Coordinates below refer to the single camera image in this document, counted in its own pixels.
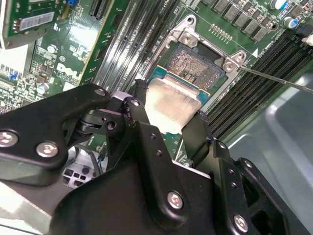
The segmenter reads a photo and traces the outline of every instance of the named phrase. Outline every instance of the black bracket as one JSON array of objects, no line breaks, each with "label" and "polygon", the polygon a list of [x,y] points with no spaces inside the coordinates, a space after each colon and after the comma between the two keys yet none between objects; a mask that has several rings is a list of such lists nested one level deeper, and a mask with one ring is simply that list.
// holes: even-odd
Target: black bracket
[{"label": "black bracket", "polygon": [[2,145],[0,179],[36,186],[54,183],[67,161],[77,121],[109,100],[108,92],[88,84],[0,116],[0,131],[16,140]]},{"label": "black bracket", "polygon": [[[162,228],[181,227],[190,206],[159,129],[150,125],[144,104],[137,98],[126,97],[120,108],[114,107],[122,113],[91,111],[81,118],[77,129],[86,135],[107,135],[109,169],[135,157],[151,217]],[[171,196],[180,205],[170,203]]]},{"label": "black bracket", "polygon": [[182,137],[195,168],[211,175],[214,181],[215,230],[221,234],[258,234],[252,233],[240,172],[233,165],[226,145],[212,137],[202,112],[183,128]]}]

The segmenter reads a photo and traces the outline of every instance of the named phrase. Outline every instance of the screwdriver shaft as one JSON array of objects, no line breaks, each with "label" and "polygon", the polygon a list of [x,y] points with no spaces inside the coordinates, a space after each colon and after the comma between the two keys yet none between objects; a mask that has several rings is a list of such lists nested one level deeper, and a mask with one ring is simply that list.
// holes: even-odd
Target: screwdriver shaft
[{"label": "screwdriver shaft", "polygon": [[244,71],[247,71],[247,72],[250,72],[250,73],[253,73],[255,75],[258,75],[258,76],[261,76],[261,77],[265,77],[267,79],[270,79],[270,80],[273,80],[275,82],[279,82],[283,85],[287,85],[287,86],[290,86],[290,87],[294,87],[298,90],[301,90],[301,91],[304,91],[304,92],[308,92],[308,93],[311,93],[313,94],[313,90],[310,89],[310,88],[307,88],[307,87],[304,87],[304,86],[301,86],[301,85],[298,85],[298,84],[295,84],[293,82],[289,82],[289,81],[285,81],[281,78],[278,78],[278,77],[274,77],[274,76],[271,76],[271,75],[268,75],[268,74],[265,74],[265,73],[262,73],[262,72],[259,72],[259,71],[256,71],[256,70],[252,70],[252,69],[248,69],[246,67],[243,67],[241,66],[240,67],[242,70]]}]

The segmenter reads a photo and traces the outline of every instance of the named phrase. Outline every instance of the screw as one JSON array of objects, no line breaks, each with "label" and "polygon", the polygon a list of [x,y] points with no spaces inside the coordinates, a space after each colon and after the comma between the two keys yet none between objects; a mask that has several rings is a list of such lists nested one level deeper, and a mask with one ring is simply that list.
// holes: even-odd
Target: screw
[{"label": "screw", "polygon": [[131,102],[132,102],[135,106],[139,106],[139,105],[140,105],[140,103],[139,103],[137,100],[135,100],[135,99],[132,99]]},{"label": "screw", "polygon": [[233,66],[232,65],[227,65],[227,67],[226,67],[226,70],[227,71],[231,71],[233,69]]},{"label": "screw", "polygon": [[106,94],[104,93],[104,91],[102,89],[97,89],[94,92],[96,92],[96,94],[100,95],[100,96],[105,96]]},{"label": "screw", "polygon": [[247,167],[250,167],[250,168],[252,168],[252,165],[251,165],[251,163],[250,163],[250,162],[248,162],[247,160],[245,160],[245,164],[247,165]]},{"label": "screw", "polygon": [[37,146],[36,152],[43,158],[51,158],[58,154],[59,149],[57,145],[51,142],[43,142]]},{"label": "screw", "polygon": [[1,131],[0,132],[0,147],[11,147],[18,142],[19,138],[12,132]]},{"label": "screw", "polygon": [[219,145],[221,148],[226,148],[226,146],[222,142],[219,142]]},{"label": "screw", "polygon": [[237,214],[234,216],[234,220],[235,220],[235,224],[237,225],[237,228],[240,231],[242,231],[244,233],[248,232],[248,225],[247,225],[245,219],[242,218],[242,216]]},{"label": "screw", "polygon": [[175,192],[169,192],[167,195],[167,201],[174,209],[181,209],[183,205],[183,201],[181,196],[179,196]]},{"label": "screw", "polygon": [[184,44],[189,44],[190,43],[190,37],[186,36],[183,38]]}]

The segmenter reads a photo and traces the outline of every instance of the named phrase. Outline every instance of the green circuit board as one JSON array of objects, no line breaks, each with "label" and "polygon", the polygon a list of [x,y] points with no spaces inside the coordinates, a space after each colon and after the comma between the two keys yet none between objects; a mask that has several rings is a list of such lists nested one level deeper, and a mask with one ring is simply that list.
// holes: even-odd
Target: green circuit board
[{"label": "green circuit board", "polygon": [[[106,5],[103,18],[96,20],[90,16],[93,1],[80,0],[75,7],[67,7],[68,12],[65,17],[63,15],[64,19],[57,21],[47,35],[36,41],[28,74],[18,73],[20,76],[18,79],[9,80],[8,75],[11,74],[11,69],[8,66],[0,66],[0,111],[4,113],[91,81],[106,89],[113,89],[115,86],[115,90],[127,91],[135,78],[142,78],[149,61],[170,30],[190,14],[196,16],[197,19],[195,31],[207,41],[229,55],[239,50],[244,51],[247,54],[245,62],[247,67],[261,58],[286,30],[283,26],[285,17],[297,18],[299,22],[307,21],[312,17],[313,6],[310,1],[305,5],[301,5],[298,0],[288,1],[284,10],[269,9],[267,0],[250,1],[252,5],[248,10],[244,10],[243,0],[238,3],[235,3],[237,2],[235,0],[231,1],[238,12],[247,15],[246,25],[255,21],[257,22],[256,30],[260,28],[266,30],[267,33],[258,41],[254,33],[245,32],[243,28],[246,26],[236,25],[236,18],[232,21],[227,19],[225,12],[230,8],[225,8],[223,12],[216,9],[215,6],[220,1],[222,0],[216,0],[215,3],[208,3],[207,0],[110,0]],[[26,7],[28,4],[23,3],[21,7]],[[161,17],[164,9],[169,12]],[[268,23],[262,25],[258,18],[254,19],[252,14],[254,10],[259,10],[259,16],[268,19]],[[151,22],[147,21],[148,23],[144,24],[140,21],[141,19],[151,19]],[[130,27],[130,24],[135,22],[137,26]],[[151,34],[151,38],[148,38],[153,29],[157,30],[157,34]],[[124,56],[120,57],[121,61],[125,61],[124,69],[121,70],[122,72],[117,72],[116,68],[110,65],[109,71],[112,76],[104,83],[96,80],[99,66],[108,57],[107,52],[111,49],[110,43],[118,36],[124,39],[127,36],[126,32],[131,32],[130,35],[133,37],[130,38],[133,39],[129,39],[127,43],[121,40],[124,51],[121,50],[119,53]],[[178,45],[172,42],[158,65],[164,67]],[[213,94],[226,79],[225,76],[220,78],[210,88],[209,93]],[[44,94],[38,93],[37,89],[42,83],[46,83],[49,87]],[[167,134],[163,137],[173,157],[180,135]],[[105,145],[105,137],[98,135],[94,135],[88,143],[90,149],[97,152],[100,152]],[[183,150],[179,161],[189,164]]]},{"label": "green circuit board", "polygon": [[25,32],[27,29],[61,19],[66,3],[51,0],[10,0],[8,36]]}]

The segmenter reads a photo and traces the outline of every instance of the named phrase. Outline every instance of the motherboard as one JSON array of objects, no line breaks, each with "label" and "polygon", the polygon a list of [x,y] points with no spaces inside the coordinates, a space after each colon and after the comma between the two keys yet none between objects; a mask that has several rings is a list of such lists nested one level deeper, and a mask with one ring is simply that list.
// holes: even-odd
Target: motherboard
[{"label": "motherboard", "polygon": [[[171,156],[185,166],[192,162],[181,128],[198,109],[223,140],[285,89],[235,64],[288,81],[313,65],[310,0],[3,2],[12,10],[5,12],[13,24],[6,37],[42,25],[47,32],[0,51],[1,113],[90,82],[114,93],[143,79],[150,86],[147,113],[158,117],[153,122]],[[154,94],[164,89],[164,105],[156,105]],[[87,146],[101,152],[106,137],[94,135]]]}]

